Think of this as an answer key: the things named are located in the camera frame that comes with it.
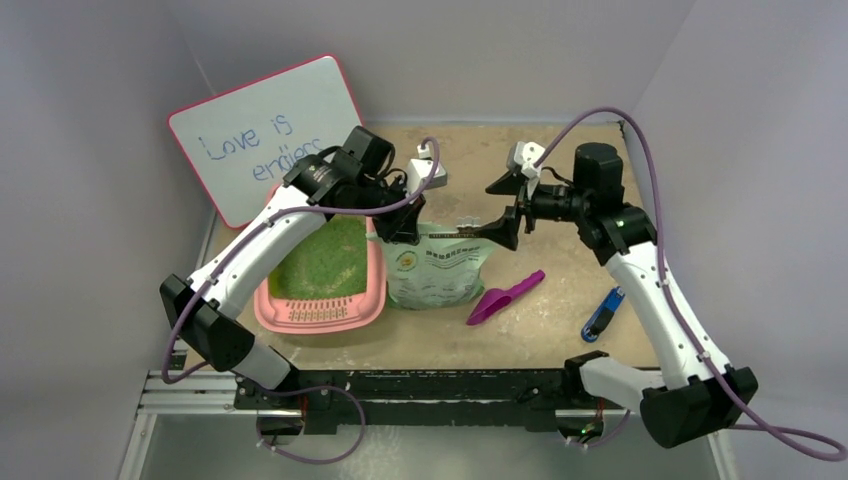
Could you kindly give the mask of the blue black stapler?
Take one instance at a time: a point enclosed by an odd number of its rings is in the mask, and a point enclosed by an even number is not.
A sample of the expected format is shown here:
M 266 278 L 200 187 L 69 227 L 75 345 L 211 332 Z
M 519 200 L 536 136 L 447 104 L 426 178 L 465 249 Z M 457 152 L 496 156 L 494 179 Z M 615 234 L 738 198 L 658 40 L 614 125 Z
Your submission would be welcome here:
M 620 286 L 612 288 L 581 328 L 581 338 L 594 343 L 607 329 L 624 299 L 625 293 Z

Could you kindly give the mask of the purple plastic scoop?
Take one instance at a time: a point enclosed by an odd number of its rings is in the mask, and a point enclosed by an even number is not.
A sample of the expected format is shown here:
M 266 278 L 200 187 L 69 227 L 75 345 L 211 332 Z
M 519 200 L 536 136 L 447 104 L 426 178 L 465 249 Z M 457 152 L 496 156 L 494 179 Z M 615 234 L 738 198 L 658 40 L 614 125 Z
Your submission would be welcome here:
M 465 324 L 476 326 L 486 322 L 493 315 L 534 289 L 545 278 L 545 272 L 537 270 L 508 289 L 492 288 L 486 290 L 469 314 Z

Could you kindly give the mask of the green litter bag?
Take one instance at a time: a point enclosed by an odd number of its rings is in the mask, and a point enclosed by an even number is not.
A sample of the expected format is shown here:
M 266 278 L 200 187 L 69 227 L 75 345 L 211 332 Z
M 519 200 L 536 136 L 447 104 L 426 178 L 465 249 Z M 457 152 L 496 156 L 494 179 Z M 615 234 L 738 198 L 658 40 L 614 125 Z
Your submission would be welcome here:
M 452 238 L 455 228 L 419 225 L 415 245 L 375 237 L 387 268 L 393 305 L 427 310 L 466 304 L 484 290 L 481 270 L 496 244 L 478 238 Z

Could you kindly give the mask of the whiteboard with pink frame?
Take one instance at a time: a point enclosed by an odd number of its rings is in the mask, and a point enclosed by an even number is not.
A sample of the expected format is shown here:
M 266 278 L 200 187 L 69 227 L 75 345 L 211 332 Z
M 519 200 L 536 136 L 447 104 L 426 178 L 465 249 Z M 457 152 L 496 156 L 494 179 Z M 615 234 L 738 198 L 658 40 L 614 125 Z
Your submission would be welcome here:
M 255 218 L 297 160 L 342 144 L 360 122 L 344 72 L 331 55 L 233 88 L 167 119 L 230 228 Z

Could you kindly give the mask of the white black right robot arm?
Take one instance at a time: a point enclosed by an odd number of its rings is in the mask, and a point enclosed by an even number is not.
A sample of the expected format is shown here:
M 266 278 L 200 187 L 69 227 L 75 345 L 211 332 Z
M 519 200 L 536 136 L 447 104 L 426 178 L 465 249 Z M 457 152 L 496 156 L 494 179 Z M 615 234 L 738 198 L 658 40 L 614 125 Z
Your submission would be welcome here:
M 656 372 L 626 366 L 593 351 L 564 363 L 561 392 L 576 407 L 597 397 L 639 414 L 660 446 L 670 449 L 729 428 L 758 389 L 750 368 L 735 368 L 697 321 L 682 326 L 686 300 L 673 297 L 676 283 L 658 248 L 647 213 L 624 198 L 623 160 L 615 147 L 579 145 L 571 179 L 544 184 L 537 162 L 545 152 L 535 142 L 510 150 L 507 171 L 490 184 L 492 195 L 514 197 L 502 217 L 481 227 L 483 238 L 516 250 L 518 233 L 539 220 L 572 222 L 623 290 L 659 361 Z

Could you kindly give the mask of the pink green litter box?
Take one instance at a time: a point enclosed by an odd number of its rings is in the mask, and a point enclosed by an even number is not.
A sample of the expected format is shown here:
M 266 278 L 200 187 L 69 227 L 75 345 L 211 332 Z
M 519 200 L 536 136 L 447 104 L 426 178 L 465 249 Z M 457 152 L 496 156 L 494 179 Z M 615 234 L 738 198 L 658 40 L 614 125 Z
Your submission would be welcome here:
M 253 310 L 264 329 L 287 335 L 340 333 L 368 325 L 385 305 L 387 297 L 386 269 L 380 247 L 367 238 L 375 227 L 364 219 L 367 240 L 367 285 L 363 293 L 324 300 L 290 300 L 274 298 L 268 289 L 268 278 L 254 292 Z

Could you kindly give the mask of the green fresh litter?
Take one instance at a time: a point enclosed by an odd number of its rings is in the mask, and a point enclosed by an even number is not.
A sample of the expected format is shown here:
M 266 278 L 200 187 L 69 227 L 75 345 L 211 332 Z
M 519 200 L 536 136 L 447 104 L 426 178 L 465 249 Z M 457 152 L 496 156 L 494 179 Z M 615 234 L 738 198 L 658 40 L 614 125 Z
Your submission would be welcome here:
M 279 299 L 324 300 L 363 293 L 367 285 L 364 219 L 336 216 L 299 243 L 268 277 Z

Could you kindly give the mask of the aluminium frame rails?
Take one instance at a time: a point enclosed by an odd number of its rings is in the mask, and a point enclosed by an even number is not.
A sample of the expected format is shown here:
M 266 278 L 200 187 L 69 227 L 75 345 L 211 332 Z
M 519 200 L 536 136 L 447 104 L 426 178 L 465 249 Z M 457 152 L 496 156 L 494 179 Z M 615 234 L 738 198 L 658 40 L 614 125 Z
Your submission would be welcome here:
M 198 371 L 175 384 L 151 370 L 142 389 L 136 413 L 147 415 L 258 415 L 297 419 L 300 410 L 237 408 L 238 388 L 232 373 Z

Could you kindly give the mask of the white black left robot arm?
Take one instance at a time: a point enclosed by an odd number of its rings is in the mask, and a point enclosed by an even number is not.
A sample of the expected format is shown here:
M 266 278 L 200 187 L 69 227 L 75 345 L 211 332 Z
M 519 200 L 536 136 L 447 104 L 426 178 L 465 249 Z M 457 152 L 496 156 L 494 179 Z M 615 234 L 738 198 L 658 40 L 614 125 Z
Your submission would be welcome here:
M 342 145 L 297 160 L 260 214 L 212 261 L 188 278 L 168 276 L 159 291 L 172 340 L 182 339 L 218 372 L 252 381 L 272 408 L 292 405 L 299 370 L 240 324 L 248 298 L 302 241 L 338 215 L 367 217 L 387 243 L 417 244 L 424 190 L 440 166 L 440 145 L 424 138 L 428 172 L 416 189 L 388 182 L 394 145 L 362 126 Z

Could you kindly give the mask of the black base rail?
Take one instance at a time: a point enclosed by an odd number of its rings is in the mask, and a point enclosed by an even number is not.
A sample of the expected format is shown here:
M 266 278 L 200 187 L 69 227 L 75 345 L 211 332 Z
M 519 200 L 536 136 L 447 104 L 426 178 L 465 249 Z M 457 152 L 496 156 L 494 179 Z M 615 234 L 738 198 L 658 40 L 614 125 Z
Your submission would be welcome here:
M 522 427 L 578 435 L 603 430 L 619 405 L 572 388 L 563 368 L 301 370 L 274 393 L 237 381 L 234 406 L 263 416 L 290 411 L 309 435 L 342 425 Z

